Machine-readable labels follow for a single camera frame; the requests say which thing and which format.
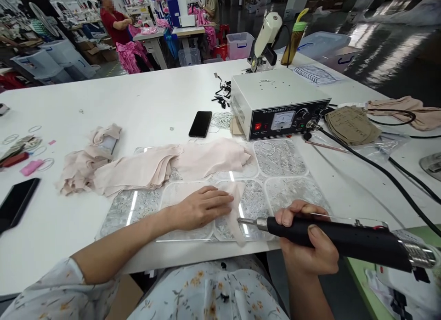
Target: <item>clear plastic board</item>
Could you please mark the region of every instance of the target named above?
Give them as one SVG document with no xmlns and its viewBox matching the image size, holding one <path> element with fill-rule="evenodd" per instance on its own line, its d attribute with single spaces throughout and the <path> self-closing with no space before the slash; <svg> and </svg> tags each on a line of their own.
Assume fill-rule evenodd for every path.
<svg viewBox="0 0 441 320">
<path fill-rule="evenodd" d="M 185 193 L 198 190 L 204 185 L 222 189 L 229 181 L 245 183 L 239 214 L 242 218 L 269 217 L 291 204 L 295 199 L 324 207 L 331 213 L 328 203 L 315 180 L 310 175 L 301 155 L 289 139 L 243 142 L 251 155 L 241 172 L 216 172 L 201 181 L 184 181 L 172 168 L 169 181 L 155 190 L 131 190 L 119 193 L 110 207 L 97 238 L 106 236 L 130 225 L 160 209 L 175 205 L 185 198 Z M 140 147 L 135 153 L 152 147 Z M 250 225 L 240 225 L 247 241 L 269 241 L 273 235 Z M 225 218 L 216 219 L 205 227 L 193 231 L 173 231 L 157 239 L 165 241 L 234 241 Z"/>
</svg>

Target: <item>pink tag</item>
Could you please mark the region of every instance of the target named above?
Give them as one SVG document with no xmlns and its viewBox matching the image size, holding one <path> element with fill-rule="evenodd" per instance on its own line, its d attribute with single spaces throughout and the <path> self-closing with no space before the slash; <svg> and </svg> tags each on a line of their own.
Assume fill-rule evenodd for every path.
<svg viewBox="0 0 441 320">
<path fill-rule="evenodd" d="M 28 165 L 26 165 L 24 168 L 22 168 L 20 170 L 20 172 L 24 175 L 24 176 L 29 176 L 32 173 L 35 172 L 36 169 L 38 169 L 41 165 L 43 165 L 44 160 L 39 159 L 36 161 L 31 161 Z"/>
</svg>

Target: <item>woman's right hand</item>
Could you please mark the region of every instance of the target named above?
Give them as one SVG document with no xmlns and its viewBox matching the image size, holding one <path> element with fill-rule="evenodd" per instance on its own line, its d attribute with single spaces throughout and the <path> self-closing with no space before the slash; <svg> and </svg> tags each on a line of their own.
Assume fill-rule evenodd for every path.
<svg viewBox="0 0 441 320">
<path fill-rule="evenodd" d="M 213 186 L 205 186 L 182 202 L 165 208 L 170 230 L 193 230 L 229 214 L 234 197 Z"/>
<path fill-rule="evenodd" d="M 291 227 L 296 215 L 313 216 L 311 213 L 328 215 L 327 211 L 320 206 L 295 200 L 288 208 L 280 209 L 276 213 L 276 221 L 279 225 Z M 322 216 L 315 218 L 329 220 L 329 218 Z M 301 276 L 337 273 L 339 252 L 329 237 L 316 225 L 308 227 L 308 236 L 314 249 L 299 246 L 285 238 L 280 239 L 287 271 Z"/>
</svg>

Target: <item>black phone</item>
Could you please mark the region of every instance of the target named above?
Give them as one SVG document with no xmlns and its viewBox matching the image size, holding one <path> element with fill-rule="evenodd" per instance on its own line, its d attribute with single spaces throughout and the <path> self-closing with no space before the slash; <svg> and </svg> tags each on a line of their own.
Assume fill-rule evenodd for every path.
<svg viewBox="0 0 441 320">
<path fill-rule="evenodd" d="M 12 186 L 0 205 L 0 234 L 18 225 L 39 183 L 34 178 Z"/>
<path fill-rule="evenodd" d="M 196 117 L 193 120 L 193 125 L 190 128 L 188 136 L 191 137 L 206 137 L 208 128 L 211 122 L 211 111 L 198 111 Z"/>
</svg>

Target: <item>black handle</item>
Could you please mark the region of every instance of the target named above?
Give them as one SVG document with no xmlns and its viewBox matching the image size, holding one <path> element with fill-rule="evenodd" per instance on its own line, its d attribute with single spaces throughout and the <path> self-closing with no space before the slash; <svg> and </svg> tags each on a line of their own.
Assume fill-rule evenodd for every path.
<svg viewBox="0 0 441 320">
<path fill-rule="evenodd" d="M 340 256 L 364 260 L 405 272 L 412 271 L 408 255 L 398 239 L 388 229 L 360 227 L 348 224 L 295 218 L 291 227 L 279 225 L 276 218 L 267 219 L 268 231 L 304 247 L 314 247 L 308 227 L 317 225 L 329 236 Z"/>
</svg>

